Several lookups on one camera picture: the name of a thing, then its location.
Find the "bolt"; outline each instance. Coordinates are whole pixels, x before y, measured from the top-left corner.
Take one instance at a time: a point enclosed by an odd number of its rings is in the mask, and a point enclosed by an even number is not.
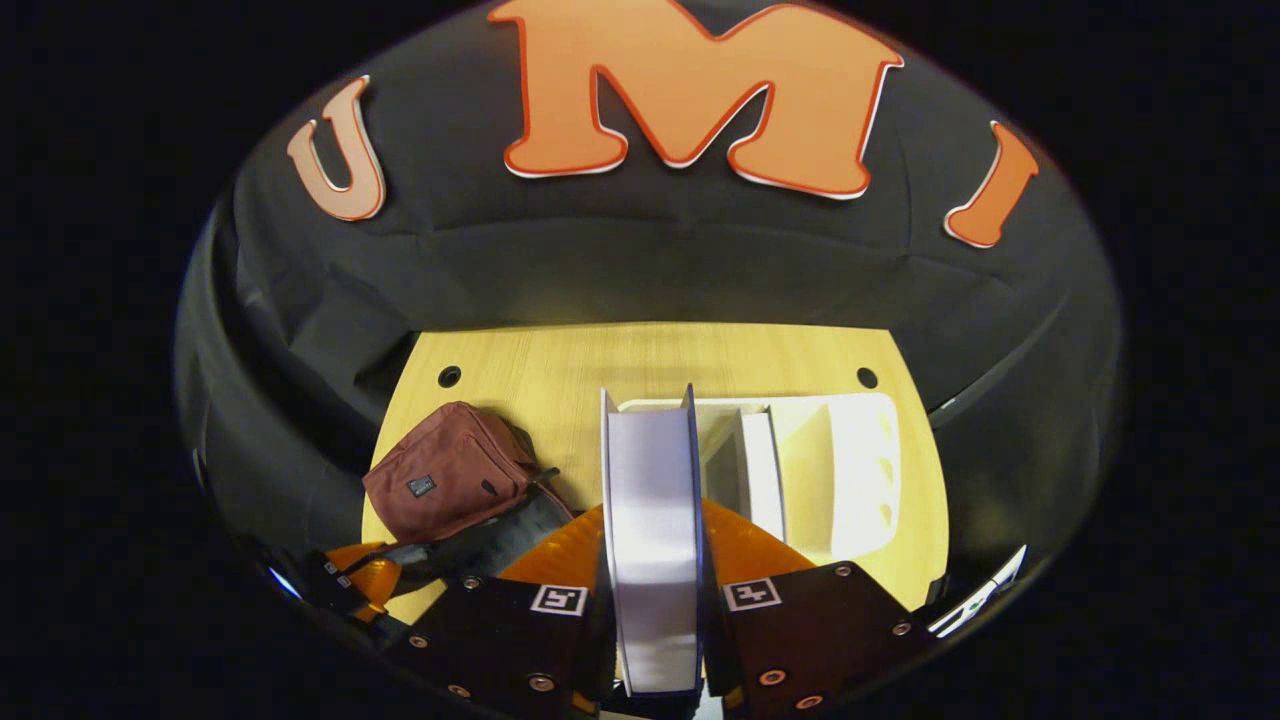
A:
[[[760,673],[760,678],[759,678],[760,684],[765,685],[765,687],[768,687],[768,685],[777,685],[782,680],[786,680],[786,679],[787,679],[786,670],[782,670],[780,667],[776,667],[773,670],[765,670],[764,673]]]
[[[529,687],[532,688],[534,692],[549,693],[556,689],[556,680],[539,673],[529,676]]]

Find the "light wood surface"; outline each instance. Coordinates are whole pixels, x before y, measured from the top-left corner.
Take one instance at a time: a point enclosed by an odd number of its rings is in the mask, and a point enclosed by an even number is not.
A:
[[[461,380],[442,388],[440,370]],[[686,384],[698,397],[788,397],[868,392],[858,369],[879,379],[876,392],[899,413],[902,488],[899,527],[879,550],[854,557],[908,609],[924,603],[946,571],[947,500],[924,407],[887,331],[728,323],[625,323],[421,333],[387,409],[371,465],[436,407],[463,400],[524,428],[539,460],[561,469],[556,489],[575,509],[600,503],[600,388],[618,405],[676,398]],[[829,533],[828,497],[809,478],[783,473],[788,528]],[[365,498],[362,542],[393,542]],[[812,559],[829,562],[829,557]],[[388,611],[416,620],[439,596],[434,583],[392,600]]]

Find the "letter m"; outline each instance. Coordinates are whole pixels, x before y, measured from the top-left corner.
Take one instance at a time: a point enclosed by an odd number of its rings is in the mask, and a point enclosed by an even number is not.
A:
[[[604,76],[672,168],[694,164],[756,94],[760,123],[728,163],[753,182],[847,200],[867,191],[863,150],[884,73],[902,58],[818,10],[767,8],[712,37],[673,0],[512,0],[489,20],[520,28],[525,135],[507,168],[540,178],[603,173],[627,140],[600,124]]]

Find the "umi sign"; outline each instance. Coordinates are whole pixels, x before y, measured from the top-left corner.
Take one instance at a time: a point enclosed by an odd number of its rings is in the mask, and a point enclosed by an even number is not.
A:
[[[600,123],[596,88],[607,81],[649,145],[672,168],[698,161],[755,95],[765,104],[755,131],[736,140],[728,164],[742,178],[852,200],[872,182],[863,152],[893,49],[831,15],[797,5],[767,8],[713,37],[675,0],[512,0],[489,14],[520,29],[525,131],[506,149],[522,178],[604,173],[627,156],[627,138]],[[325,174],[312,145],[316,122],[288,145],[298,177],[321,210],[343,220],[374,217],[385,181],[365,132],[361,77],[323,115],[351,170],[348,187]],[[997,122],[995,160],[969,202],[942,225],[974,247],[991,247],[1039,172],[1016,136]]]

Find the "brown pouch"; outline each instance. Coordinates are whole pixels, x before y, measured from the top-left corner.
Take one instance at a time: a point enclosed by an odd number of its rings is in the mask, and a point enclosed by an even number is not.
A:
[[[538,474],[532,450],[497,415],[442,405],[365,475],[365,492],[402,543],[430,543],[518,506]]]

